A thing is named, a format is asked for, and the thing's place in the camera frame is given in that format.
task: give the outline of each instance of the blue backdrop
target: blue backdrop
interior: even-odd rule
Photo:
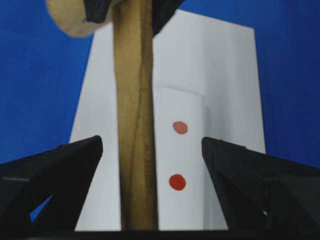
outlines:
[[[1,4],[5,163],[69,142],[92,36],[60,32],[44,0]],[[254,28],[267,152],[320,167],[320,1],[185,0],[180,8]]]

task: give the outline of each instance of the red dot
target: red dot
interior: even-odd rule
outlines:
[[[176,121],[173,124],[173,128],[178,134],[186,134],[188,132],[188,125],[183,121]]]
[[[181,191],[186,186],[186,180],[180,174],[175,174],[169,179],[170,186],[177,191]]]

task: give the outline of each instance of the wooden stick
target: wooden stick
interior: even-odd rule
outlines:
[[[123,230],[157,230],[152,1],[113,8]]]

